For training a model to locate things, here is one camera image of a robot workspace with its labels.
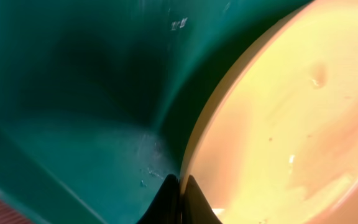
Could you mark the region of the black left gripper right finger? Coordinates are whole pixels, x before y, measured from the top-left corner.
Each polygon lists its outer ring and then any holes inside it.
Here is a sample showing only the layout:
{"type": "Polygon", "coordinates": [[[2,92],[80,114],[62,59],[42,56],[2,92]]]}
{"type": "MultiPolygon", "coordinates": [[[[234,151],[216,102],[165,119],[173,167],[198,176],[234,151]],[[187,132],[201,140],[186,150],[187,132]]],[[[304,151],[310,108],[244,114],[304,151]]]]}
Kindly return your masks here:
{"type": "Polygon", "coordinates": [[[222,224],[190,175],[182,200],[182,224],[222,224]]]}

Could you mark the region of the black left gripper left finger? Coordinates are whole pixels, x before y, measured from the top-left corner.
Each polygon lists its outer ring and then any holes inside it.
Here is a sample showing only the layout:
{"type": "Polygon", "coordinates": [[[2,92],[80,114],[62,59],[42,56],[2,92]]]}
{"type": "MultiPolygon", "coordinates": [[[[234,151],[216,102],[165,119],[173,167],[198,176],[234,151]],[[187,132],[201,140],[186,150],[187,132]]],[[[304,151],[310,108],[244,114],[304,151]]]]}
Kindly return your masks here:
{"type": "Polygon", "coordinates": [[[152,203],[137,224],[177,224],[180,221],[180,184],[173,174],[166,176],[152,203]]]}

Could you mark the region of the yellow-green plate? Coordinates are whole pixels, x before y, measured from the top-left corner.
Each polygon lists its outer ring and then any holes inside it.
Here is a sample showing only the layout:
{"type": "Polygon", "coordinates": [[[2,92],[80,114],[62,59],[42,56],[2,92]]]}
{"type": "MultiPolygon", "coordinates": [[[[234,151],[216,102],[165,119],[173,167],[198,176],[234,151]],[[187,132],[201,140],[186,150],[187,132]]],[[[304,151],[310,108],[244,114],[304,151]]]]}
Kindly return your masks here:
{"type": "Polygon", "coordinates": [[[358,223],[358,1],[264,32],[205,104],[181,165],[223,223],[358,223]]]}

